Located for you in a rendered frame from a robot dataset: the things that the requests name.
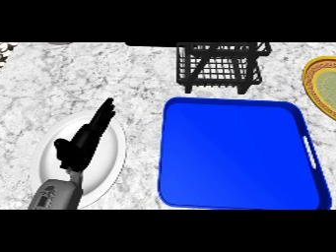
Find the white oval plate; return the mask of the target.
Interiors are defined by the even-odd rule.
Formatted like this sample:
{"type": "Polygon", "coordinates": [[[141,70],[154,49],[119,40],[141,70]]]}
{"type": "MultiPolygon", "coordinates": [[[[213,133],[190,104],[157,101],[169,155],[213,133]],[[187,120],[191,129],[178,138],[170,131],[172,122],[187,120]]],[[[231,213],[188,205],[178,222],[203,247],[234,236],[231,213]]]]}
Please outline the white oval plate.
{"type": "MultiPolygon", "coordinates": [[[[93,110],[77,112],[61,119],[43,135],[31,162],[31,187],[37,191],[49,179],[67,180],[68,174],[59,167],[53,141],[58,138],[71,140],[80,127],[90,122],[93,110]]],[[[84,209],[107,194],[113,187],[126,160],[124,130],[116,119],[111,119],[99,141],[90,164],[83,171],[83,197],[79,208],[84,209]]]]}

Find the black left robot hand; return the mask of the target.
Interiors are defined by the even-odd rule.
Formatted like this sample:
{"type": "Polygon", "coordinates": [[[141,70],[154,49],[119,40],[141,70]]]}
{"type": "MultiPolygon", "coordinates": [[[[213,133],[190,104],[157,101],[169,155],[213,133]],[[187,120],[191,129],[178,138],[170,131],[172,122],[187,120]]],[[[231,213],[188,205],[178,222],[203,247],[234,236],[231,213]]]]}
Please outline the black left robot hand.
{"type": "Polygon", "coordinates": [[[80,127],[71,140],[67,141],[58,138],[53,141],[56,159],[61,161],[59,167],[62,169],[74,172],[81,172],[86,169],[116,115],[114,108],[114,99],[108,97],[96,110],[90,122],[80,127]]]}

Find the yellow patterned round plate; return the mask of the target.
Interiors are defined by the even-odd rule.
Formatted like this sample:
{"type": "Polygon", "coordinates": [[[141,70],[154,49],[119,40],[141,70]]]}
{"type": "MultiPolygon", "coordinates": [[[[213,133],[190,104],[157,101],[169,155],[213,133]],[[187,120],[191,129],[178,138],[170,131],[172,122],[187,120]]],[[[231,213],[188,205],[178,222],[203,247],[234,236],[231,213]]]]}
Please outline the yellow patterned round plate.
{"type": "Polygon", "coordinates": [[[336,56],[312,58],[304,66],[301,80],[314,105],[336,121],[336,56]]]}

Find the blue plastic tray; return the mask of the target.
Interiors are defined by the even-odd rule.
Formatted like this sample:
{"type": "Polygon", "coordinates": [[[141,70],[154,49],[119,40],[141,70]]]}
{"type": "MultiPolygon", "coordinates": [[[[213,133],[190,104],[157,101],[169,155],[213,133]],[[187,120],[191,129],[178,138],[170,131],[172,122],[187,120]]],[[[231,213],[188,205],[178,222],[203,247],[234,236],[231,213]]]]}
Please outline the blue plastic tray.
{"type": "Polygon", "coordinates": [[[327,210],[330,192],[298,107],[286,101],[170,98],[157,189],[172,207],[327,210]]]}

